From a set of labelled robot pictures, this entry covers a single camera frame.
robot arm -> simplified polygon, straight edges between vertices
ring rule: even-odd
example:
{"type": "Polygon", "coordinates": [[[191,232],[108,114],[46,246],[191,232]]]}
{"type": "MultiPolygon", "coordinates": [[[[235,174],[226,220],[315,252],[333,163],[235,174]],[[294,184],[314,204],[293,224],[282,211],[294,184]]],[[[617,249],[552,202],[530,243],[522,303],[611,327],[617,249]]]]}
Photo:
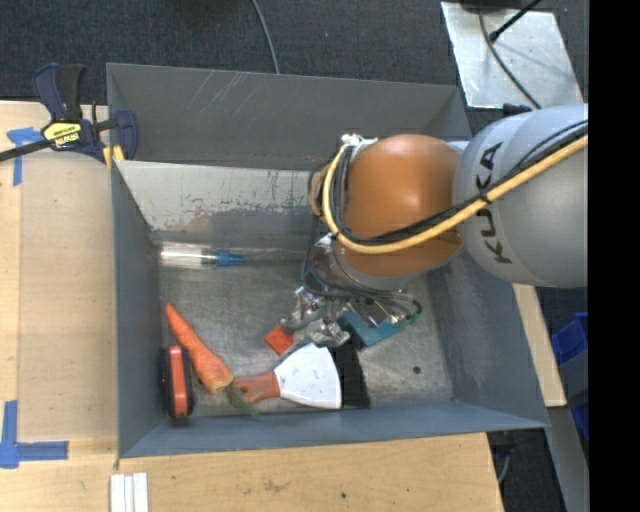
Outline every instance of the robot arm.
{"type": "Polygon", "coordinates": [[[578,104],[505,118],[468,143],[346,136],[314,177],[314,242],[281,325],[317,345],[348,340],[345,319],[393,334],[420,314],[411,281],[462,250],[509,282],[586,286],[587,131],[578,104]]]}

orange carrot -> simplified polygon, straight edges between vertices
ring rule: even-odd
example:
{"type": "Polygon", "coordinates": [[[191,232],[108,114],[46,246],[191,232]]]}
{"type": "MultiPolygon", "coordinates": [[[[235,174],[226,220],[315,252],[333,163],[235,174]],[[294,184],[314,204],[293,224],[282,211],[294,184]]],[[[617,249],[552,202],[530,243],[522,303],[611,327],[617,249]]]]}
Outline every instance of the orange carrot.
{"type": "Polygon", "coordinates": [[[165,311],[169,328],[178,343],[188,352],[193,369],[202,385],[209,393],[220,393],[233,380],[233,373],[229,367],[203,343],[193,327],[172,304],[167,304],[165,311]]]}

black floor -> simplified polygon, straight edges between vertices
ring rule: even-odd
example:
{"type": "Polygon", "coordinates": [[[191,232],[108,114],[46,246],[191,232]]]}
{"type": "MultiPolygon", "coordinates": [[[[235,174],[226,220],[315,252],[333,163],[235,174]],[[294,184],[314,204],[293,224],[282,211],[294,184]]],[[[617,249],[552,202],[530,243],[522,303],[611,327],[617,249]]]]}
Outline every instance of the black floor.
{"type": "MultiPolygon", "coordinates": [[[[493,9],[530,2],[460,3],[493,9]]],[[[547,0],[535,9],[555,14],[588,102],[589,1],[547,0]]],[[[98,104],[106,103],[107,62],[460,86],[436,0],[3,1],[1,12],[0,99],[34,100],[32,74],[49,62],[84,64],[80,99],[98,104]]],[[[501,115],[468,109],[472,132],[501,115]]],[[[539,295],[550,334],[587,311],[586,289],[539,295]]],[[[564,512],[544,433],[516,432],[513,441],[503,481],[507,512],[564,512]]]]}

wooden board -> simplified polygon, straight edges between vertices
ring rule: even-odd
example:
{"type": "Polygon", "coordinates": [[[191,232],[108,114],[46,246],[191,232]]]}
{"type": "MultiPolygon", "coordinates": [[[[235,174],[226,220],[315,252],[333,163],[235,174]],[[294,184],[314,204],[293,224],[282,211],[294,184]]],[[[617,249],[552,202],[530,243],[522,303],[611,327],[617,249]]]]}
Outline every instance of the wooden board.
{"type": "Polygon", "coordinates": [[[72,442],[68,461],[1,471],[0,511],[109,510],[110,476],[137,472],[152,512],[504,510],[483,434],[114,463],[72,442]]]}
{"type": "Polygon", "coordinates": [[[564,407],[567,405],[567,398],[536,289],[533,286],[514,284],[513,291],[531,348],[544,403],[547,407],[564,407]]]}
{"type": "MultiPolygon", "coordinates": [[[[13,147],[8,130],[39,130],[50,121],[36,102],[3,102],[1,108],[1,149],[13,147]]],[[[98,118],[105,115],[106,108],[99,108],[98,118]]],[[[2,236],[10,238],[3,243],[3,259],[11,260],[8,286],[2,286],[8,294],[2,310],[7,321],[0,332],[7,355],[2,364],[11,366],[10,358],[17,357],[18,365],[14,362],[13,372],[2,371],[2,378],[11,381],[3,386],[2,398],[18,398],[17,385],[20,441],[113,436],[117,415],[109,171],[91,157],[44,149],[22,157],[23,181],[14,187],[14,165],[11,160],[0,168],[2,236]]]]}

blue tape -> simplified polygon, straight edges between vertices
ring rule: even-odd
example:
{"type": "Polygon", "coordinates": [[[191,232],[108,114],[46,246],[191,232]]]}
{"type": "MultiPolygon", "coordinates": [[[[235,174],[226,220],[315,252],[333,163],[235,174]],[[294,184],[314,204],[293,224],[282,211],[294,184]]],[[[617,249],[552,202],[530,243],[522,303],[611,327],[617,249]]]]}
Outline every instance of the blue tape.
{"type": "MultiPolygon", "coordinates": [[[[30,144],[32,142],[38,142],[43,139],[42,134],[39,131],[29,128],[19,128],[17,130],[9,130],[7,137],[16,145],[16,147],[23,144],[30,144]]],[[[15,159],[13,164],[13,186],[16,187],[22,183],[22,157],[19,156],[15,159]]]]}
{"type": "Polygon", "coordinates": [[[0,468],[15,469],[21,461],[66,460],[68,441],[47,441],[38,443],[16,442],[18,425],[18,402],[4,404],[2,422],[2,442],[0,442],[0,468]]]}

